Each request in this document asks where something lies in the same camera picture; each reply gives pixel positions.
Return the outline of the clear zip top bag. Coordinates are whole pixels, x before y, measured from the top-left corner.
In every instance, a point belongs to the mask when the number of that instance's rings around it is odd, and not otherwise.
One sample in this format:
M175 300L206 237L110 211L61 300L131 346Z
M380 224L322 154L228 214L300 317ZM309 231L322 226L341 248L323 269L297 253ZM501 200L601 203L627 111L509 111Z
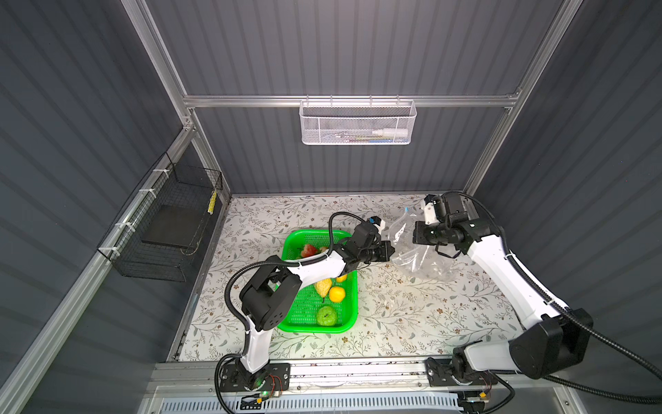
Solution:
M415 223L420 220L418 210L405 207L403 215L386 227L385 238L395 248L391 262L411 277L453 281L453 260L438 255L434 246L413 243Z

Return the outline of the green apple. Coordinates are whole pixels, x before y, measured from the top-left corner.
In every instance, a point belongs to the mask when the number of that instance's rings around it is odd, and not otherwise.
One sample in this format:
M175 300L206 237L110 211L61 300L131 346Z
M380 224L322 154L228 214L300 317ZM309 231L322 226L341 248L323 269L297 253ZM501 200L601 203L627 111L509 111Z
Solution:
M338 313L334 307L325 305L322 306L317 315L315 315L315 320L317 325L321 327L334 327L338 323Z

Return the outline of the yellow corn piece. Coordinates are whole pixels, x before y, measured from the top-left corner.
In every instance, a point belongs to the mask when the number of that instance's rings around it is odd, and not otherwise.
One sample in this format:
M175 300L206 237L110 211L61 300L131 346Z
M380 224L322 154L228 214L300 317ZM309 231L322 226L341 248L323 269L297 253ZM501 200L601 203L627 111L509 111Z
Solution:
M323 279L314 284L315 291L321 298L326 298L330 288L333 286L334 281L332 279Z

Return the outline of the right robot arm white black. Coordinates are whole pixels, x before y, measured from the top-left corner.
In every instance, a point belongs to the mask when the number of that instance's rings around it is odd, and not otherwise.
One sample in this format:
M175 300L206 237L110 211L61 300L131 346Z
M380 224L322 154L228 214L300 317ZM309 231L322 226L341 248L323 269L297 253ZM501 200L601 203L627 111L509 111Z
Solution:
M525 267L510 250L493 215L470 218L459 191L427 195L424 219L415 223L415 244L453 246L479 265L510 302L522 333L510 340L469 343L453 352L451 373L467 383L483 372L516 372L538 380L584 360L591 316L572 310Z

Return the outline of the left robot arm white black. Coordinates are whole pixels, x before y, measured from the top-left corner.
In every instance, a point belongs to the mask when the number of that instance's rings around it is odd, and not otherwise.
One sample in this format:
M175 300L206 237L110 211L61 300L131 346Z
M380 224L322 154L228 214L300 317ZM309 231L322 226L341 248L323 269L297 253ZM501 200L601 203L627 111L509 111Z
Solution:
M281 260L272 256L251 265L252 278L239 293L241 309L230 298L226 304L244 325L241 366L248 374L262 371L269 363L272 331L282 323L298 293L325 279L351 274L360 264L387 262L395 253L381 238L384 222L378 217L362 220L344 241L331 241L329 248L309 258Z

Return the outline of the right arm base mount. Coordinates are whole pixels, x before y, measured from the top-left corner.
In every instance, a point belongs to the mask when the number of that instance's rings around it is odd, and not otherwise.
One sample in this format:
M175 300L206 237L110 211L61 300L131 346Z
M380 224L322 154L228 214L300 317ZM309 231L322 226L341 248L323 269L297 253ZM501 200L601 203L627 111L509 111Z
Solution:
M425 371L431 386L487 386L498 384L488 372L474 372L451 358L429 357L424 361Z

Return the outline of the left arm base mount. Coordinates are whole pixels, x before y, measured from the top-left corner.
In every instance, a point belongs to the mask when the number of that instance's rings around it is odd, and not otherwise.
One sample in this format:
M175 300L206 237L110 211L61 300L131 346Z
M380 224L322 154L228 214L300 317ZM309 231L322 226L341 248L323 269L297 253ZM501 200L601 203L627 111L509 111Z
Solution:
M224 393L283 392L290 387L291 364L267 363L256 373L250 373L241 362L229 362L218 374L218 389Z

